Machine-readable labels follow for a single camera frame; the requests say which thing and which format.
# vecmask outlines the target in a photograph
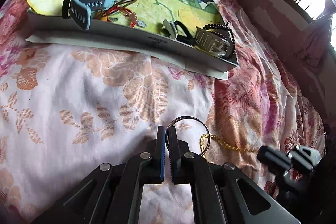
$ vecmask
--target chain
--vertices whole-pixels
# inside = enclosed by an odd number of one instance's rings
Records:
[[[201,136],[201,138],[199,139],[199,146],[201,148],[201,151],[204,150],[204,141],[205,139],[207,138],[207,134],[203,134]],[[221,138],[219,138],[218,136],[216,135],[213,135],[212,133],[210,133],[210,138],[215,140],[220,146],[224,147],[224,148],[227,148],[227,149],[230,149],[230,150],[233,150],[233,151],[238,151],[238,152],[244,152],[244,153],[247,153],[247,152],[250,152],[250,153],[254,153],[254,154],[257,154],[258,153],[258,149],[247,149],[247,148],[239,148],[239,147],[236,147],[236,146],[232,146],[232,145],[229,145],[227,144],[226,142],[224,142]],[[210,162],[205,153],[203,154],[203,157],[208,161]]]

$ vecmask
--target floral bedsheet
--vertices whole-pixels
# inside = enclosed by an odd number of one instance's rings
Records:
[[[0,199],[30,222],[100,163],[117,165],[143,151],[159,125],[181,115],[206,122],[230,145],[288,151],[324,148],[319,114],[236,0],[214,0],[231,21],[240,70],[217,80],[135,52],[30,45],[26,0],[0,10]],[[176,125],[200,152],[202,126]],[[267,193],[274,176],[253,153],[212,142],[207,158],[232,162]],[[188,185],[145,185],[139,223],[193,223]]]

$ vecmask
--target key ring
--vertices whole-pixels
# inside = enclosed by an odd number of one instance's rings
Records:
[[[207,136],[208,136],[208,143],[207,143],[207,146],[204,148],[203,151],[201,151],[200,153],[200,156],[202,156],[210,147],[210,141],[211,141],[211,137],[210,137],[210,132],[209,132],[209,129],[208,127],[204,124],[204,122],[202,122],[201,120],[193,117],[193,116],[180,116],[180,117],[177,117],[176,119],[174,119],[167,127],[167,130],[166,130],[166,134],[165,134],[165,142],[166,142],[166,147],[169,151],[169,142],[168,142],[168,137],[169,137],[169,129],[174,125],[176,124],[177,122],[179,121],[182,121],[182,120],[186,120],[186,119],[189,119],[189,120],[195,120],[197,122],[200,122],[206,129],[207,131]]]

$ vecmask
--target metal screw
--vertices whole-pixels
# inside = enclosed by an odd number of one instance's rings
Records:
[[[186,153],[184,153],[184,156],[187,158],[187,159],[192,159],[193,157],[195,157],[195,154],[188,151]]]
[[[141,154],[140,154],[140,158],[142,158],[142,159],[149,159],[151,157],[151,153],[148,153],[148,152],[142,152]]]
[[[110,168],[111,168],[111,165],[107,164],[107,163],[101,164],[99,166],[99,169],[102,170],[102,171],[108,171],[108,170],[110,170]]]
[[[235,166],[234,166],[232,163],[227,162],[227,163],[224,164],[224,168],[225,168],[226,170],[230,170],[230,171],[232,171],[232,170],[235,169]]]

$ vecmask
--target black strap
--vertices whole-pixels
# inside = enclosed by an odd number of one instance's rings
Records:
[[[64,0],[62,5],[62,18],[68,19],[69,16],[69,7],[70,7],[70,0]]]
[[[183,32],[185,33],[185,36],[179,35],[179,34],[177,35],[178,41],[186,43],[188,45],[192,45],[192,46],[196,45],[195,39],[193,38],[193,36],[188,31],[187,27],[182,22],[175,20],[174,25],[175,27],[177,27],[177,25],[180,26]]]

